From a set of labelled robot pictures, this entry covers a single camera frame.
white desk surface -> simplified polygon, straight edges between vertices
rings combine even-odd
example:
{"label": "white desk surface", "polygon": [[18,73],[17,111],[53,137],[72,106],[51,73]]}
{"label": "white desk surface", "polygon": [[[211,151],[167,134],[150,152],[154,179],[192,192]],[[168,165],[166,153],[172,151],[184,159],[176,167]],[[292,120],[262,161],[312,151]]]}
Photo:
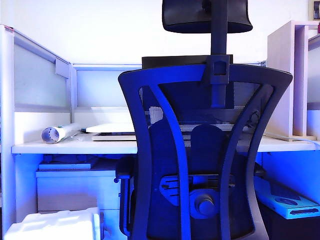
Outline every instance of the white desk surface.
{"label": "white desk surface", "polygon": [[[135,154],[135,141],[92,141],[92,133],[80,134],[56,144],[42,140],[12,147],[13,154]],[[320,146],[306,141],[283,141],[263,136],[258,152],[288,152],[320,150]]]}

chair headrest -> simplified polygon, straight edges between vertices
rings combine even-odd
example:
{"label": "chair headrest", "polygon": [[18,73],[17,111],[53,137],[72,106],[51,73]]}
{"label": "chair headrest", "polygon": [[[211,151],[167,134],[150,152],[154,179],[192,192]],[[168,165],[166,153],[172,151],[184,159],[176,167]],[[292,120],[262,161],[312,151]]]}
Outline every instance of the chair headrest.
{"label": "chair headrest", "polygon": [[[182,34],[210,33],[211,7],[211,0],[163,0],[163,27]],[[248,0],[228,0],[228,33],[244,33],[252,28]]]}

black chair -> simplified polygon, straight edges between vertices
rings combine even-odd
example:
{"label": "black chair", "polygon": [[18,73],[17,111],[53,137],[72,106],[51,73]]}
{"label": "black chair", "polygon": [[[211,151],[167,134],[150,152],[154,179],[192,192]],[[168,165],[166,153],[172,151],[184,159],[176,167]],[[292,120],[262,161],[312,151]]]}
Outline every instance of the black chair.
{"label": "black chair", "polygon": [[266,240],[255,159],[292,75],[226,55],[227,29],[252,28],[247,0],[162,5],[166,30],[211,32],[211,55],[147,57],[119,76],[138,147],[116,168],[120,229],[130,240]]}

cable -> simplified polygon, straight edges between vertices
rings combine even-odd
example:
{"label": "cable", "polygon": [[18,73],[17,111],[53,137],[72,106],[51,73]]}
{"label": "cable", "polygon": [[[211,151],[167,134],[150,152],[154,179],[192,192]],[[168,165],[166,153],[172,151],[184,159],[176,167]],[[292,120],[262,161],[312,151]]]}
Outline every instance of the cable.
{"label": "cable", "polygon": [[296,136],[282,136],[282,135],[279,135],[279,134],[276,134],[276,133],[272,133],[272,132],[264,132],[265,136],[267,137],[270,137],[270,138],[273,138],[273,139],[276,139],[277,137],[278,138],[281,138],[281,139],[292,139],[292,140],[299,140],[299,141],[306,141],[306,142],[309,142],[309,143],[312,143],[312,144],[315,144],[317,146],[320,147],[320,143],[317,142],[317,141],[314,141],[314,140],[309,140],[309,139],[306,139],[306,138],[303,138],[303,137],[296,137]]}

white foam block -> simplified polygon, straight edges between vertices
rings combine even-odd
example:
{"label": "white foam block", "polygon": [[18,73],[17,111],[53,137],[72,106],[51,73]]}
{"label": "white foam block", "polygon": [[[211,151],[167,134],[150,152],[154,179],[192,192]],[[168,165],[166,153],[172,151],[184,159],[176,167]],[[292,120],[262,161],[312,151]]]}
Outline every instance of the white foam block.
{"label": "white foam block", "polygon": [[27,215],[11,225],[4,240],[100,240],[100,215],[97,207],[79,211]]}

